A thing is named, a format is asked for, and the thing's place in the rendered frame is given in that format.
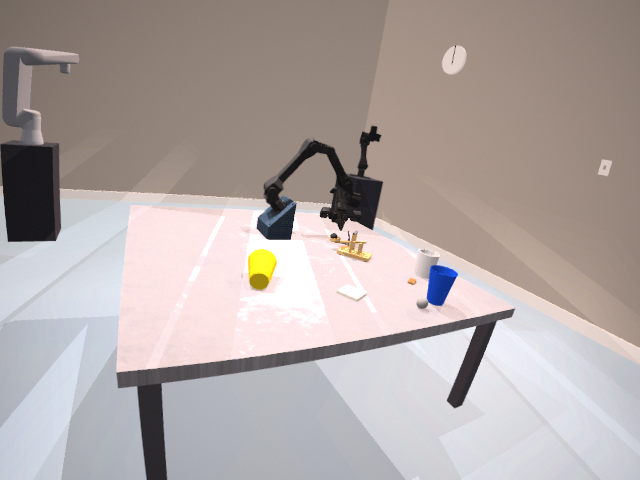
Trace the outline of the blue cup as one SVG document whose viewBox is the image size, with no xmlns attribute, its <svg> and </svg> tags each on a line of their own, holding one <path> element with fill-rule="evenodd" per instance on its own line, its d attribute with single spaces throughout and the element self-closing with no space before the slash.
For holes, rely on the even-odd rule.
<svg viewBox="0 0 640 480">
<path fill-rule="evenodd" d="M 458 273 L 448 267 L 431 265 L 426 297 L 428 302 L 443 306 L 457 276 Z"/>
</svg>

